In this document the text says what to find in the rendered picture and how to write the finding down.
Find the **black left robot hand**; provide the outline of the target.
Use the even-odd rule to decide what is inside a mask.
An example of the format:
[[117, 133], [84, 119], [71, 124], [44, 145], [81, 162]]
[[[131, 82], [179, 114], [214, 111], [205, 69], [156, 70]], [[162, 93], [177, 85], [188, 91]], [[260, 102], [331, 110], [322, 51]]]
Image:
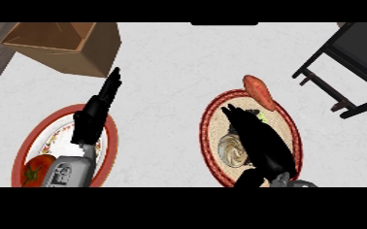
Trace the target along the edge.
[[121, 86], [120, 69], [114, 68], [99, 91], [88, 99], [81, 111], [72, 115], [74, 130], [71, 143], [93, 146], [100, 138], [111, 104]]

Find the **red tomato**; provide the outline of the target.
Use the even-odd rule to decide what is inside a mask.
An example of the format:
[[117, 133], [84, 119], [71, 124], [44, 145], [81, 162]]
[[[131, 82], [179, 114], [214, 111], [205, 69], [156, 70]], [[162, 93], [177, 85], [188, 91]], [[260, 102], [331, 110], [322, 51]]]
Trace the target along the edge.
[[56, 160], [50, 154], [32, 157], [22, 168], [22, 187], [38, 187], [43, 183], [48, 168]]

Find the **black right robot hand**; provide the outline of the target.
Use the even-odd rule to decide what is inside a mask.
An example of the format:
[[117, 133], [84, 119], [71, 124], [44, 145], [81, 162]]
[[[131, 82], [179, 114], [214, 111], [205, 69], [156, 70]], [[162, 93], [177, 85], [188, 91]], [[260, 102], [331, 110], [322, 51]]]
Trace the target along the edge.
[[239, 188], [257, 188], [263, 181], [273, 181], [288, 173], [291, 179], [297, 173], [296, 161], [287, 144], [272, 127], [241, 108], [228, 105], [220, 108], [238, 133], [239, 141], [253, 164], [233, 184]]

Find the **orange sweet potato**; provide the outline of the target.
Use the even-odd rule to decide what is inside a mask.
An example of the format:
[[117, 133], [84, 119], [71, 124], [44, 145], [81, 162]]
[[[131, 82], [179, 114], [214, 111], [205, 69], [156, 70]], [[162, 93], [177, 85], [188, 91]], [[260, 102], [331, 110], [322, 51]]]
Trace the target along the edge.
[[251, 76], [244, 76], [244, 88], [257, 104], [270, 112], [275, 111], [275, 103], [263, 81]]

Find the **round red rimmed beige placemat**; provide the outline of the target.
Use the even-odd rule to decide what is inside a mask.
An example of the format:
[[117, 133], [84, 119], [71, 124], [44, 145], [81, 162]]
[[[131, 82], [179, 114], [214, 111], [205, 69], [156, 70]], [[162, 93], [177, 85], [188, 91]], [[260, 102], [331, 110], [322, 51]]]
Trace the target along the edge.
[[275, 103], [273, 112], [265, 110], [244, 89], [232, 89], [219, 94], [210, 101], [202, 114], [199, 123], [199, 142], [205, 165], [211, 175], [225, 187], [232, 187], [241, 173], [253, 168], [251, 164], [236, 168], [229, 167], [219, 157], [219, 140], [229, 131], [229, 121], [220, 108], [226, 107], [229, 104], [239, 107], [242, 110], [259, 110], [262, 112], [266, 124], [276, 131], [290, 152], [293, 153], [296, 162], [296, 175], [293, 180], [296, 180], [302, 168], [302, 142], [294, 121], [278, 103]]

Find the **red rimmed white plate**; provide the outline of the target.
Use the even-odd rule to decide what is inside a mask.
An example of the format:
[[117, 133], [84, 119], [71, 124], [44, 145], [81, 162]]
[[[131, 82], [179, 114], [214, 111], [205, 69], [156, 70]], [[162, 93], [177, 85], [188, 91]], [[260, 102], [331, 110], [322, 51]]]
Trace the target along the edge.
[[[23, 184], [23, 166], [37, 155], [50, 154], [54, 157], [81, 156], [83, 149], [74, 145], [71, 134], [74, 129], [72, 114], [83, 109], [83, 104], [75, 104], [54, 111], [38, 123], [29, 132], [17, 152], [11, 171], [11, 186]], [[106, 118], [102, 136], [96, 144], [96, 171], [91, 186], [102, 186], [108, 178], [117, 155], [117, 128], [111, 116]]]

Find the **black tiered shelf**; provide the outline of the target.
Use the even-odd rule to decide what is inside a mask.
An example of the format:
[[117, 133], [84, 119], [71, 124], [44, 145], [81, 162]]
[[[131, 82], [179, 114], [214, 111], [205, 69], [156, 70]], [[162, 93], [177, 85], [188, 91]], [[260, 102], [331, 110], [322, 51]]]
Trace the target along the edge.
[[299, 85], [313, 82], [333, 97], [337, 103], [331, 107], [331, 112], [344, 109], [340, 118], [346, 119], [367, 112], [367, 102], [361, 105], [355, 105], [307, 69], [322, 54], [325, 54], [339, 65], [367, 82], [367, 22], [344, 22], [340, 25], [337, 32], [293, 73], [293, 78], [303, 75], [303, 80]]

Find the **cupcake with cream swirl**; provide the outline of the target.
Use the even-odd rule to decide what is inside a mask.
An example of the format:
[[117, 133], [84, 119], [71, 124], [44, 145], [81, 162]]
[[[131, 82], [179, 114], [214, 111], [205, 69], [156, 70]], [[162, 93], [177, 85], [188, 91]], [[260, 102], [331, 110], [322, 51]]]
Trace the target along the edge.
[[253, 164], [233, 126], [228, 127], [228, 132], [219, 139], [217, 154], [220, 161], [230, 168], [239, 168]]

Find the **open brown wooden box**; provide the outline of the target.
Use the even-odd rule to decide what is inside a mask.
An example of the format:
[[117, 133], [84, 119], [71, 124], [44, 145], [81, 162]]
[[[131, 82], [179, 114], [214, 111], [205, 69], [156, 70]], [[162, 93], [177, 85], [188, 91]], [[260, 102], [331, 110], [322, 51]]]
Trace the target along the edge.
[[115, 22], [17, 22], [1, 44], [60, 73], [105, 78], [121, 39]]

